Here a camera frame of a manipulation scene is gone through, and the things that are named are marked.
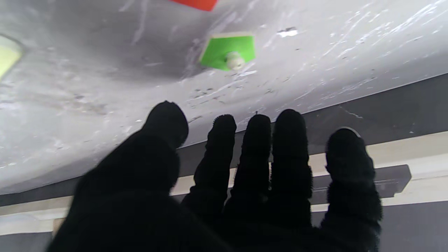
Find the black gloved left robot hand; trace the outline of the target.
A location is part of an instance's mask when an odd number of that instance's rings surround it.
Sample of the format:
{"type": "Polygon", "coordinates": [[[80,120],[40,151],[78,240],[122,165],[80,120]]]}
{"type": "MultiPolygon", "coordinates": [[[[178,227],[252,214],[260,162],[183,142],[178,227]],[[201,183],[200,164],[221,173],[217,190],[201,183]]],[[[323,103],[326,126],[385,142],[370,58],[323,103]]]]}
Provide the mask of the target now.
{"type": "Polygon", "coordinates": [[[375,168],[350,128],[326,146],[328,210],[312,225],[307,127],[284,110],[271,128],[248,122],[228,196],[237,125],[218,116],[194,185],[181,203],[170,196],[180,171],[177,149],[189,127],[180,107],[156,105],[143,127],[77,184],[48,252],[377,252],[383,218],[375,168]]]}

